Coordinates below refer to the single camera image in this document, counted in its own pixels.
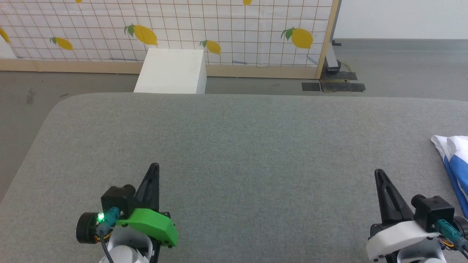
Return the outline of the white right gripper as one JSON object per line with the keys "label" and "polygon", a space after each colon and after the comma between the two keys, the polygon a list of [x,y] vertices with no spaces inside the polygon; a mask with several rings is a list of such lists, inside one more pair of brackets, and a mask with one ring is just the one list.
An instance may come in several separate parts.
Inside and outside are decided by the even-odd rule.
{"label": "white right gripper", "polygon": [[413,220],[414,213],[382,169],[375,170],[375,183],[383,224],[399,222],[371,237],[366,245],[370,261],[443,262],[438,232],[429,233]]}

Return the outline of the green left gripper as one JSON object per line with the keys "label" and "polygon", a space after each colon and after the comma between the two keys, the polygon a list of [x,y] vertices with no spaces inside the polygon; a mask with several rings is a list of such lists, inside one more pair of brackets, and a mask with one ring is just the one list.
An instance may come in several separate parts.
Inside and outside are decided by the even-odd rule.
{"label": "green left gripper", "polygon": [[162,247],[178,244],[169,214],[159,213],[159,164],[152,163],[135,193],[136,209],[116,223],[118,263],[157,263]]}

